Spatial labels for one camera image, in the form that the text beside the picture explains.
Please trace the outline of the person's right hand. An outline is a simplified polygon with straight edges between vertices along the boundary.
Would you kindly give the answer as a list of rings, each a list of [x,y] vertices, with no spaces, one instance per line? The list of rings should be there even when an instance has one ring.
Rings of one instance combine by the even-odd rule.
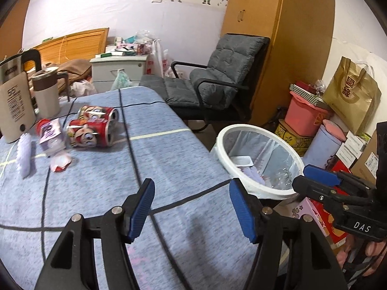
[[[357,238],[351,234],[347,235],[346,242],[344,243],[343,248],[336,255],[339,266],[342,268],[345,260],[347,259],[350,251],[355,249]],[[379,265],[381,264],[384,255],[386,255],[386,241],[383,242],[369,242],[365,249],[366,257],[372,258],[372,264],[369,269],[364,271],[362,276],[369,276],[373,274]]]

